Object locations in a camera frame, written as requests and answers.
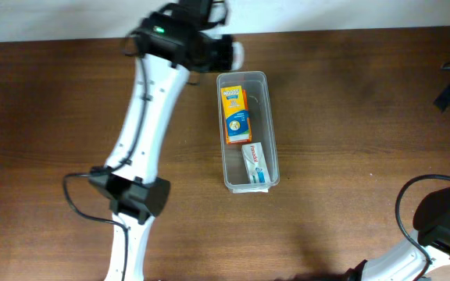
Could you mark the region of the white spray bottle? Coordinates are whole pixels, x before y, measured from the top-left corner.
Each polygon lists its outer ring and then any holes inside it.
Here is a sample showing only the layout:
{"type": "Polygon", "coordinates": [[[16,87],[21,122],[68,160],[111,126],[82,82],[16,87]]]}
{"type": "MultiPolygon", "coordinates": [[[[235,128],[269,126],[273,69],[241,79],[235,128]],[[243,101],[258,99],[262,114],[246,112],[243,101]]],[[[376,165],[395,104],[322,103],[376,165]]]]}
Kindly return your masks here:
{"type": "Polygon", "coordinates": [[[238,71],[244,64],[245,60],[245,50],[244,46],[239,41],[234,41],[232,43],[232,63],[231,63],[231,71],[238,71]]]}

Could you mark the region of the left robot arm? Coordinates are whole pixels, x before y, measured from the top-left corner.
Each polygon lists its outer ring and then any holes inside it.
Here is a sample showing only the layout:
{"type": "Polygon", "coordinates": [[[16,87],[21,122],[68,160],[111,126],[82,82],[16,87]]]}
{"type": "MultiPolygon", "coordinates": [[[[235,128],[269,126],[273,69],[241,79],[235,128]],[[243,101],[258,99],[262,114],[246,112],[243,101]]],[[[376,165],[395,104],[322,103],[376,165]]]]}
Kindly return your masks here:
{"type": "Polygon", "coordinates": [[[109,200],[114,227],[107,280],[142,280],[148,235],[164,209],[170,182],[158,176],[163,139],[177,99],[191,73],[236,70],[243,51],[230,35],[209,31],[224,25],[225,1],[177,1],[141,20],[124,38],[134,50],[135,80],[116,146],[89,183],[109,200]]]}

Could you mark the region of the white Panadol box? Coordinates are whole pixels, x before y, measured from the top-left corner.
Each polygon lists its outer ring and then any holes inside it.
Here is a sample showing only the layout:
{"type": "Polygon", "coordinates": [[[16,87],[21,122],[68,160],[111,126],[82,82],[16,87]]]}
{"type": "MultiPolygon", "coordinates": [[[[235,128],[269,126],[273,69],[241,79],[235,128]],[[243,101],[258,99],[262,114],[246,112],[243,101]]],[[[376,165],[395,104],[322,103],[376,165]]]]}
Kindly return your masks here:
{"type": "Polygon", "coordinates": [[[270,183],[271,178],[260,142],[244,144],[241,148],[250,183],[270,183]]]}

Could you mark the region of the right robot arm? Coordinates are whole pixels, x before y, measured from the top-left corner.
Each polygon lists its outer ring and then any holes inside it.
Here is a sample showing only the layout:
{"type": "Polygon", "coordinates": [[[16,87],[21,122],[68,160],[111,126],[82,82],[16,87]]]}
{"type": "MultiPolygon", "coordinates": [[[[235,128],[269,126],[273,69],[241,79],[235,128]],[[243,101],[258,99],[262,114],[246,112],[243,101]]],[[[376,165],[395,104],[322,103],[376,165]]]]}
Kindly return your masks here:
{"type": "Polygon", "coordinates": [[[425,280],[428,272],[450,265],[450,187],[434,191],[420,202],[413,217],[412,232],[405,229],[400,216],[405,192],[423,180],[450,183],[450,176],[427,174],[406,182],[395,201],[395,219],[404,240],[379,258],[364,260],[349,269],[342,280],[425,280]]]}

